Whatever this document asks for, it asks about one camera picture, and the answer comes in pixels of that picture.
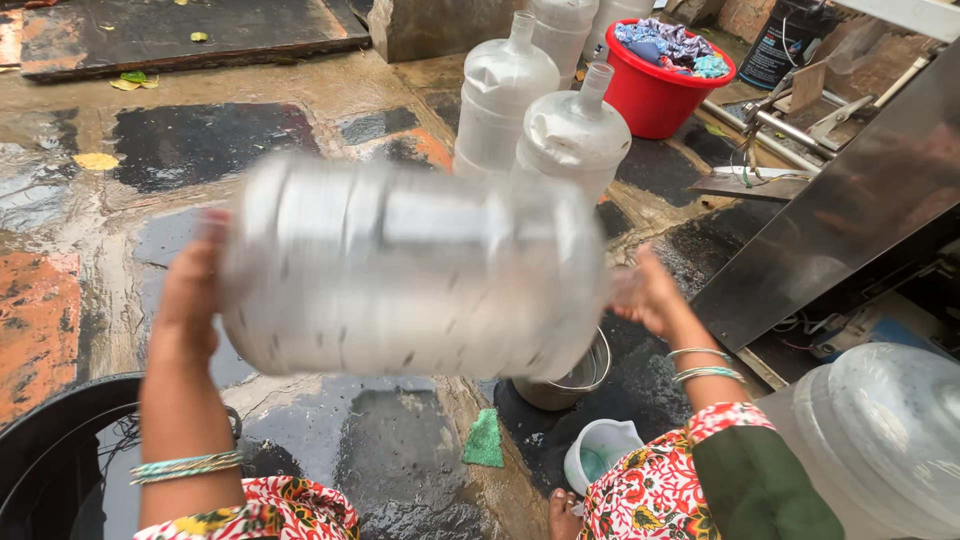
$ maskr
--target stainless steel pot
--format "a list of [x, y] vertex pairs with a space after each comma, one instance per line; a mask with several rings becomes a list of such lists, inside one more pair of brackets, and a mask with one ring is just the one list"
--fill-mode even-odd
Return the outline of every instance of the stainless steel pot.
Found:
[[530, 405], [544, 410], [573, 406], [584, 395], [596, 390], [610, 376], [610, 345], [600, 328], [593, 343], [566, 377], [551, 382], [514, 379], [514, 387]]

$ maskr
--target floral print sleeve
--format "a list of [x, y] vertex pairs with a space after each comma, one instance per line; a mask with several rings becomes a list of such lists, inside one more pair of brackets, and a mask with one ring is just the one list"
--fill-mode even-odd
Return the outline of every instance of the floral print sleeve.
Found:
[[244, 479], [247, 504], [182, 517], [133, 540], [358, 540], [356, 511], [338, 491], [294, 477]]
[[731, 426], [773, 424], [747, 403], [717, 404], [627, 454], [588, 488], [581, 540], [717, 540], [693, 445]]
[[730, 426], [763, 426], [776, 429], [754, 404], [714, 404], [686, 421], [686, 440], [693, 446]]

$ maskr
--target turquoise bangle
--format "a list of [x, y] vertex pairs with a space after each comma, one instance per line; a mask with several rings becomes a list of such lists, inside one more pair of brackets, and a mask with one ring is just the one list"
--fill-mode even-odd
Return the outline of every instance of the turquoise bangle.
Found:
[[672, 360], [672, 359], [676, 358], [677, 356], [682, 355], [682, 354], [684, 354], [684, 353], [710, 353], [711, 355], [720, 356], [721, 358], [723, 358], [724, 360], [726, 360], [728, 364], [730, 364], [730, 363], [733, 362], [733, 359], [730, 358], [730, 355], [728, 355], [727, 353], [722, 353], [722, 352], [717, 351], [717, 350], [715, 350], [715, 349], [701, 349], [701, 348], [699, 348], [699, 347], [696, 347], [696, 348], [693, 348], [693, 349], [680, 349], [679, 351], [673, 351], [673, 352], [667, 354], [666, 357], [667, 357], [668, 360]]
[[677, 375], [673, 376], [673, 382], [675, 384], [683, 384], [685, 380], [693, 379], [694, 377], [701, 377], [704, 375], [718, 375], [720, 377], [729, 377], [731, 379], [739, 380], [742, 384], [746, 384], [747, 381], [743, 378], [742, 375], [734, 371], [729, 367], [720, 367], [720, 366], [705, 366], [705, 367], [695, 367], [691, 369], [683, 370]]
[[144, 463], [139, 467], [130, 469], [132, 477], [130, 484], [143, 484], [192, 477], [195, 475], [205, 475], [207, 473], [235, 467], [240, 461], [240, 454], [235, 450], [231, 450], [220, 454], [182, 457], [169, 461]]

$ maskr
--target plastic water jug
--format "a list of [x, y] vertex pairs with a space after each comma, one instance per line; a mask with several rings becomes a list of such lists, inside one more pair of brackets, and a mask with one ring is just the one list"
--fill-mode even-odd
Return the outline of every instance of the plastic water jug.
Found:
[[530, 11], [537, 18], [533, 43], [550, 55], [560, 70], [560, 86], [556, 89], [570, 89], [599, 7], [600, 0], [530, 1]]
[[562, 178], [592, 203], [603, 195], [633, 140], [623, 116], [603, 101], [612, 75], [609, 64], [595, 61], [580, 91], [547, 94], [530, 106], [516, 144], [515, 182]]
[[[624, 19], [645, 19], [654, 10], [655, 0], [600, 0], [600, 8], [593, 17], [587, 42], [584, 43], [584, 58], [587, 61], [605, 61], [610, 48], [607, 46], [607, 29], [614, 22]], [[603, 47], [596, 52], [597, 45]]]
[[247, 176], [222, 311], [267, 375], [555, 380], [590, 346], [604, 243], [575, 185], [303, 157]]
[[867, 343], [756, 401], [850, 540], [960, 537], [960, 364]]
[[532, 13], [516, 12], [509, 39], [485, 41], [467, 55], [453, 174], [509, 172], [523, 113], [560, 85], [557, 65], [530, 41], [535, 23]]
[[604, 476], [624, 455], [643, 448], [632, 421], [594, 420], [581, 431], [564, 457], [564, 474], [573, 491], [587, 488]]

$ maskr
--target woman's hand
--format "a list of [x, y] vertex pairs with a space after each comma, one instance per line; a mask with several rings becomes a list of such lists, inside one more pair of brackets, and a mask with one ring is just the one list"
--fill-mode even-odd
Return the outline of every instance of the woman's hand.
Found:
[[613, 312], [669, 337], [678, 312], [689, 311], [684, 297], [650, 245], [636, 248], [636, 266], [613, 274]]
[[[205, 210], [197, 237], [171, 263], [151, 332], [151, 358], [202, 362], [217, 350], [213, 315], [219, 305], [217, 270], [228, 221], [227, 210]], [[171, 354], [154, 355], [154, 348]]]

